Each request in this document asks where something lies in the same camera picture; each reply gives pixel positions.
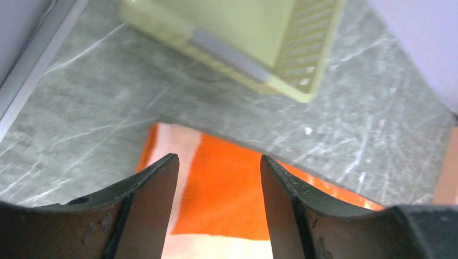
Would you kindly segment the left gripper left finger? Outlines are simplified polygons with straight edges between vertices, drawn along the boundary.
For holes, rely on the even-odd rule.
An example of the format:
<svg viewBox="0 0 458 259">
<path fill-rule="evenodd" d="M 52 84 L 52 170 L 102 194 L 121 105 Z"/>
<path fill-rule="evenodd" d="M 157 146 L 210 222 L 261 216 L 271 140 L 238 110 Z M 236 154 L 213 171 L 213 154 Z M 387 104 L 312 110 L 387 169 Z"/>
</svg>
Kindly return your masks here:
<svg viewBox="0 0 458 259">
<path fill-rule="evenodd" d="M 1 203 L 1 258 L 160 258 L 179 173 L 168 154 L 64 205 Z"/>
</svg>

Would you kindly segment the orange plastic file organizer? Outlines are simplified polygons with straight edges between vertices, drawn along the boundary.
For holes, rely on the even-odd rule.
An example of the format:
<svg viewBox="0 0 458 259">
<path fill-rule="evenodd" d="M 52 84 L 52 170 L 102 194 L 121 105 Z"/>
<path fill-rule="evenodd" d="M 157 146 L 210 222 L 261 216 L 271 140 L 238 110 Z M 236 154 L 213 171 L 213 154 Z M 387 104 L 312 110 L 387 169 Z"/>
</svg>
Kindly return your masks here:
<svg viewBox="0 0 458 259">
<path fill-rule="evenodd" d="M 457 204 L 457 126 L 452 129 L 433 199 L 435 205 Z"/>
</svg>

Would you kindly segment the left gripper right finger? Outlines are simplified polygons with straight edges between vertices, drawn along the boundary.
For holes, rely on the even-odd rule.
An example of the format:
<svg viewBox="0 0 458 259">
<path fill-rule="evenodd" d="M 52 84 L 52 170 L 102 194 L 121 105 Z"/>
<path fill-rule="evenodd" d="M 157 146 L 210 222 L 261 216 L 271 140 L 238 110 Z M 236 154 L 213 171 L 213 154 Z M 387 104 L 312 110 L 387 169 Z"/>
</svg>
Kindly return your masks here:
<svg viewBox="0 0 458 259">
<path fill-rule="evenodd" d="M 267 155 L 261 183 L 274 258 L 457 258 L 457 206 L 381 211 L 334 198 Z"/>
</svg>

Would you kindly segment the orange and cream towel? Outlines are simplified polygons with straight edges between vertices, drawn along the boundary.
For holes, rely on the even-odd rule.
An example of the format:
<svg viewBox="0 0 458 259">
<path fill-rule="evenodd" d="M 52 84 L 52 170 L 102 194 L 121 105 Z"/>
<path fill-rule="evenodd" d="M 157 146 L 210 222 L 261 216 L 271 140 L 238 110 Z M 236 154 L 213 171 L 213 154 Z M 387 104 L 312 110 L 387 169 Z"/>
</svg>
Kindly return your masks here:
<svg viewBox="0 0 458 259">
<path fill-rule="evenodd" d="M 138 170 L 169 153 L 178 155 L 179 173 L 162 258 L 273 258 L 260 153 L 158 122 Z"/>
</svg>

